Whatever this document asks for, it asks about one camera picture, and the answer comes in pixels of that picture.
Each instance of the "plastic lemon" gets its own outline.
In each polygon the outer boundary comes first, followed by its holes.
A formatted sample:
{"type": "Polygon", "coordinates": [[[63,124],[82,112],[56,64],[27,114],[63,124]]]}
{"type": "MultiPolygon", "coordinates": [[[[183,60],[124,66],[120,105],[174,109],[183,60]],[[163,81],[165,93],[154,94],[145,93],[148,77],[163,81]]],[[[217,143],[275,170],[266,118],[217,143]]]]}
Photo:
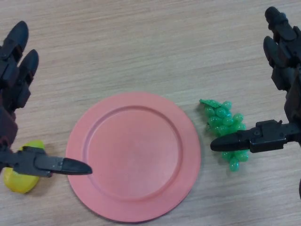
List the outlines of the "plastic lemon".
{"type": "MultiPolygon", "coordinates": [[[[45,146],[41,140],[33,140],[23,146],[37,147],[45,149],[45,146]]],[[[24,174],[19,174],[13,171],[12,168],[4,169],[4,184],[13,192],[27,193],[35,187],[39,181],[37,176],[29,176],[24,174]]]]}

